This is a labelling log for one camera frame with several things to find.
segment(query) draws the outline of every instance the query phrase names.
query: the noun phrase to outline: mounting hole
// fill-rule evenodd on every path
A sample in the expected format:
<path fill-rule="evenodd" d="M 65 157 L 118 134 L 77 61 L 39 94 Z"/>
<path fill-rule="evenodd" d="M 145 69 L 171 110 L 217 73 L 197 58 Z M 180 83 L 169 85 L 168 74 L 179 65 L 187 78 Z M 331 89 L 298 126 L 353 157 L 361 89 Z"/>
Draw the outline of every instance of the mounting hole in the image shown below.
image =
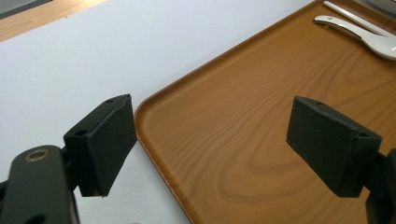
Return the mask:
<path fill-rule="evenodd" d="M 80 130 L 80 131 L 76 132 L 76 135 L 77 136 L 82 136 L 82 135 L 84 135 L 86 133 L 87 133 L 87 130 Z"/>
<path fill-rule="evenodd" d="M 46 158 L 50 154 L 50 151 L 46 148 L 41 148 L 30 152 L 25 156 L 26 161 L 39 161 Z"/>
<path fill-rule="evenodd" d="M 43 224 L 45 222 L 46 217 L 44 215 L 37 215 L 35 217 L 29 218 L 29 220 L 27 220 L 25 224 Z"/>

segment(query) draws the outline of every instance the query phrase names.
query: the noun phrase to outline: wooden tray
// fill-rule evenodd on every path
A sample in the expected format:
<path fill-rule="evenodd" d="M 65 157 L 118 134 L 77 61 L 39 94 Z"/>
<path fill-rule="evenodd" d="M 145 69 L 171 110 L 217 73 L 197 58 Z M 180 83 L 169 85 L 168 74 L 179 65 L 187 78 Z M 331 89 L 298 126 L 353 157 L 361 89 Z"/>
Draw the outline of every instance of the wooden tray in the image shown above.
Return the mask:
<path fill-rule="evenodd" d="M 396 22 L 334 1 L 395 33 Z M 285 142 L 295 95 L 325 102 L 396 147 L 396 62 L 315 24 L 316 1 L 147 99 L 140 143 L 193 223 L 365 223 Z"/>

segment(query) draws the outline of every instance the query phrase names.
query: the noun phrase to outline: black mount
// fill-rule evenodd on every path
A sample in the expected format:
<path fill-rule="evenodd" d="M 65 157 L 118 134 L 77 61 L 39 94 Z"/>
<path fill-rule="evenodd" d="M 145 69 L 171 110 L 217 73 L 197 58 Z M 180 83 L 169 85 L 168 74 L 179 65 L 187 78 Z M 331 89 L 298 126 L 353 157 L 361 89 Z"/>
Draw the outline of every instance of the black mount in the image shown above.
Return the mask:
<path fill-rule="evenodd" d="M 338 197 L 366 201 L 369 223 L 395 223 L 396 150 L 378 152 L 381 137 L 322 102 L 295 97 L 287 142 Z"/>
<path fill-rule="evenodd" d="M 0 223 L 79 223 L 73 190 L 107 196 L 136 142 L 129 94 L 106 100 L 64 135 L 65 147 L 34 147 L 0 183 Z"/>

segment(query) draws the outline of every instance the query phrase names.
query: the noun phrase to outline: metal spoon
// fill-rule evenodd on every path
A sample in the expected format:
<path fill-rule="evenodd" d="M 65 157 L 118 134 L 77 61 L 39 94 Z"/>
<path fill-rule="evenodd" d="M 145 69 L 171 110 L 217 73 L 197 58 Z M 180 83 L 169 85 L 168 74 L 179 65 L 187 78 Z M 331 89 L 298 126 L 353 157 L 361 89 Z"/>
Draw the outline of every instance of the metal spoon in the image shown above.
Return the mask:
<path fill-rule="evenodd" d="M 357 35 L 374 53 L 386 59 L 396 61 L 396 37 L 375 35 L 361 29 L 359 26 L 332 16 L 317 16 L 314 18 L 314 22 L 329 23 L 344 28 L 352 34 Z"/>

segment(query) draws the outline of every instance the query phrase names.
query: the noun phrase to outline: wood grain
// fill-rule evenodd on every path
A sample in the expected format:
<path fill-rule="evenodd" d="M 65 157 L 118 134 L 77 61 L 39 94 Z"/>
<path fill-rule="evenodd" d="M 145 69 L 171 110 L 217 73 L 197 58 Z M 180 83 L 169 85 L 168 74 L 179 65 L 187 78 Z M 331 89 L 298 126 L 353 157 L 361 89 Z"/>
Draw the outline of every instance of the wood grain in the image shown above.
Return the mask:
<path fill-rule="evenodd" d="M 396 62 L 312 20 L 316 1 L 156 93 L 139 141 L 192 223 L 366 223 L 287 145 L 293 97 L 334 107 L 396 147 Z M 343 7 L 362 9 L 344 1 Z M 374 15 L 395 32 L 394 21 Z"/>
<path fill-rule="evenodd" d="M 106 0 L 53 0 L 0 20 L 0 42 L 52 21 L 70 16 Z"/>

